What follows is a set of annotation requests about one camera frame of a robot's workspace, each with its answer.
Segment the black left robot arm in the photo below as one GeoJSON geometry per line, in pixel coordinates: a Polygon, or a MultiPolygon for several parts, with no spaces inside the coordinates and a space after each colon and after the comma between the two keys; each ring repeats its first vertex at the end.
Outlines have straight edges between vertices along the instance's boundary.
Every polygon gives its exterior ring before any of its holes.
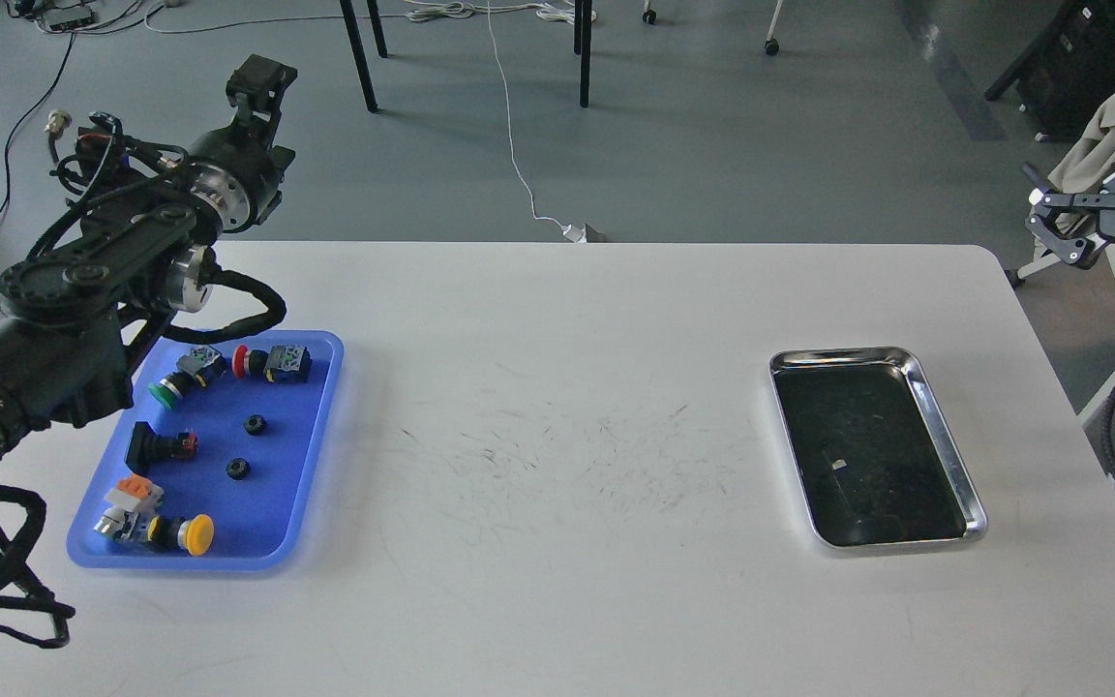
{"type": "MultiPolygon", "coordinates": [[[[75,193],[62,216],[0,275],[0,462],[28,434],[76,428],[128,408],[133,374],[161,339],[222,343],[282,322],[282,296],[214,256],[222,234],[262,224],[282,199],[295,153],[278,145],[295,68],[252,54],[231,74],[234,116],[191,147],[128,136],[90,114],[54,177],[75,193]]],[[[0,610],[54,626],[41,649],[70,640],[71,606],[28,568],[45,526],[43,498],[0,484],[0,610]]]]}

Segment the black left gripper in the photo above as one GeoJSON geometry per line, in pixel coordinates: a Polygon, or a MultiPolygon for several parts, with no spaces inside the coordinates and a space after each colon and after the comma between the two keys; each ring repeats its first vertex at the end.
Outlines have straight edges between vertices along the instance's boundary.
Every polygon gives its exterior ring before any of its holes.
{"type": "Polygon", "coordinates": [[[264,224],[282,203],[295,151],[275,145],[274,138],[284,94],[297,77],[295,68],[251,54],[226,83],[235,125],[192,144],[190,193],[217,213],[224,233],[264,224]]]}

